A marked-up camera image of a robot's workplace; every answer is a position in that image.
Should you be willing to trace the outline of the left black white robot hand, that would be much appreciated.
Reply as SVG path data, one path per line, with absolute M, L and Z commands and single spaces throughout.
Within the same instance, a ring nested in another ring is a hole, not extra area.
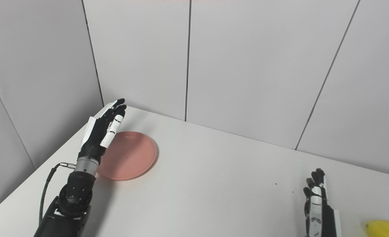
M 126 108 L 125 99 L 121 98 L 107 104 L 99 116 L 89 118 L 78 158 L 89 157 L 101 162 L 122 124 Z

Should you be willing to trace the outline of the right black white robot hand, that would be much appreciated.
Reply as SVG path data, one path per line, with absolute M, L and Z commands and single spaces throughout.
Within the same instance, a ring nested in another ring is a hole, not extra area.
M 303 188 L 306 200 L 304 215 L 306 218 L 306 237 L 341 237 L 339 211 L 328 204 L 326 177 L 321 168 L 311 172 Z

